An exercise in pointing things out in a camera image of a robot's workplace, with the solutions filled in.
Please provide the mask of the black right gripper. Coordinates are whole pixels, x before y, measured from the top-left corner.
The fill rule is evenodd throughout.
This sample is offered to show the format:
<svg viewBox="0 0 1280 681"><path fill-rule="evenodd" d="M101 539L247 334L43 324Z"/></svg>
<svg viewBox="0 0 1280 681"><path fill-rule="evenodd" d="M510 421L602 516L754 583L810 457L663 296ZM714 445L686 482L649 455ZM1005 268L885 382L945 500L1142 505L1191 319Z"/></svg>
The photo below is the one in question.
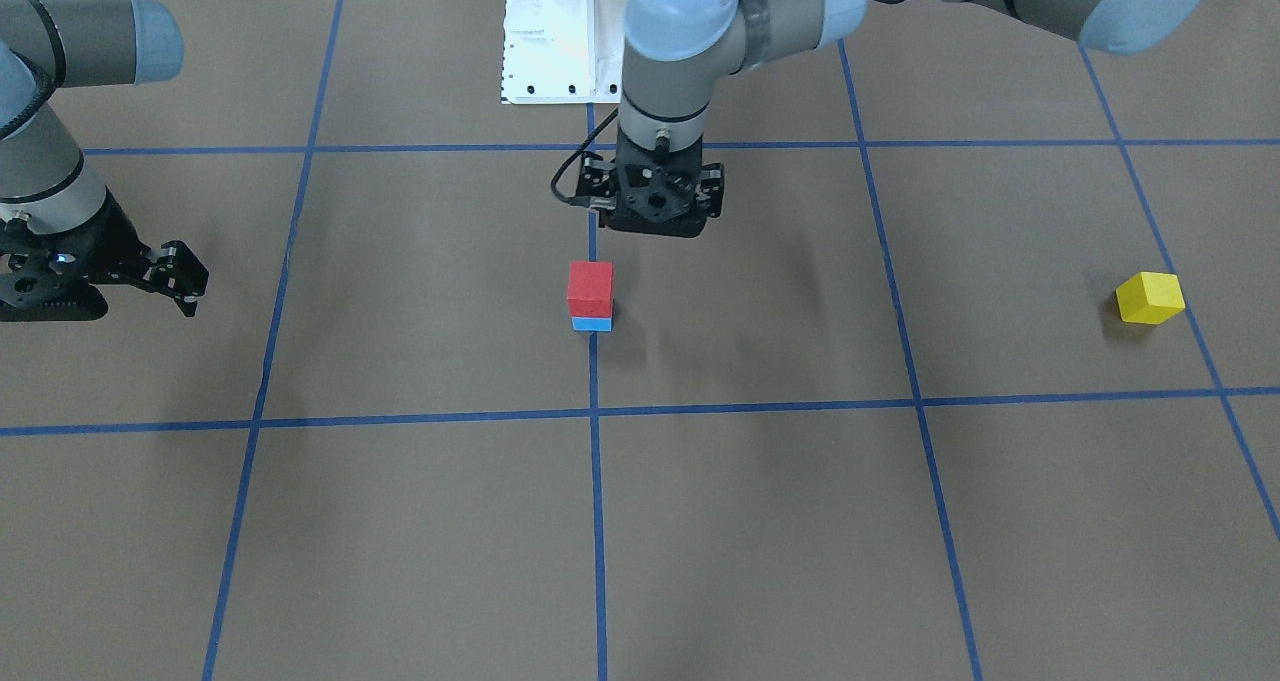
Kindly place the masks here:
<svg viewBox="0 0 1280 681"><path fill-rule="evenodd" d="M207 268L180 239L157 250L143 244L113 195L70 230L38 233L33 221L27 212L20 216L20 285L142 283L143 291L164 294L186 317L196 316L209 285Z"/></svg>

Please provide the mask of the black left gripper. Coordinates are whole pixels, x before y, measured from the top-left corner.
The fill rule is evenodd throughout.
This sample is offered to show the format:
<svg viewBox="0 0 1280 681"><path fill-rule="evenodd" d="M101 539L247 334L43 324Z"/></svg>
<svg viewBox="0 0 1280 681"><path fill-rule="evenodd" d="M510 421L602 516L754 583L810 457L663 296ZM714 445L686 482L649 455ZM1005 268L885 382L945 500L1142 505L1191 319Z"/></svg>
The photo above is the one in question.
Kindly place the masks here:
<svg viewBox="0 0 1280 681"><path fill-rule="evenodd" d="M614 163L602 156L582 157L582 202L589 210L614 212L617 197L648 197L662 192L695 197L705 219L718 219L724 198L724 166L703 166L704 137L684 148L645 147L627 131L618 131Z"/></svg>

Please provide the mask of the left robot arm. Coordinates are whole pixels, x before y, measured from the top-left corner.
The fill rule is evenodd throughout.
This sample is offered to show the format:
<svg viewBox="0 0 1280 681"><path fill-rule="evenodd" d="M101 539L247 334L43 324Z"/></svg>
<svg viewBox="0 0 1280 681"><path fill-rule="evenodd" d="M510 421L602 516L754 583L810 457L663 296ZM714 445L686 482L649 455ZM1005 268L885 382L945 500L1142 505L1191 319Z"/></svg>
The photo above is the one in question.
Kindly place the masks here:
<svg viewBox="0 0 1280 681"><path fill-rule="evenodd" d="M573 195L599 224L628 233L698 236L719 216L724 172L703 161L718 79L852 35L869 5L916 0L625 0L613 160L588 143ZM969 3L1108 55L1169 37L1202 0L941 0Z"/></svg>

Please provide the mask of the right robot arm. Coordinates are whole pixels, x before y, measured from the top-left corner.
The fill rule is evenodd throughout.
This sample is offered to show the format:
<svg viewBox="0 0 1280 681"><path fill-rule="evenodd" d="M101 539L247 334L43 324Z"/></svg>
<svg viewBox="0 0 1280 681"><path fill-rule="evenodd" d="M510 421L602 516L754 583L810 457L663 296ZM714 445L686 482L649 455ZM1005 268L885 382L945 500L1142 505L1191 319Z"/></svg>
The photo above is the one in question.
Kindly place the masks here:
<svg viewBox="0 0 1280 681"><path fill-rule="evenodd" d="M102 285L196 315L209 270L188 244L145 244L52 108L59 90L177 78L186 44L155 0L1 0L4 323L93 321Z"/></svg>

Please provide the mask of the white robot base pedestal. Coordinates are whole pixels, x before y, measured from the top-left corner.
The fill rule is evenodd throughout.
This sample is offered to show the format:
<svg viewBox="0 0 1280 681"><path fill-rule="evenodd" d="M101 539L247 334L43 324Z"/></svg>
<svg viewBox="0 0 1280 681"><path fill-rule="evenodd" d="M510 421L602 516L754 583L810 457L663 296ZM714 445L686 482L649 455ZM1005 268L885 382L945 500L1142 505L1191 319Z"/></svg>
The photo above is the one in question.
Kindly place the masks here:
<svg viewBox="0 0 1280 681"><path fill-rule="evenodd" d="M500 101L617 104L626 0L506 0Z"/></svg>

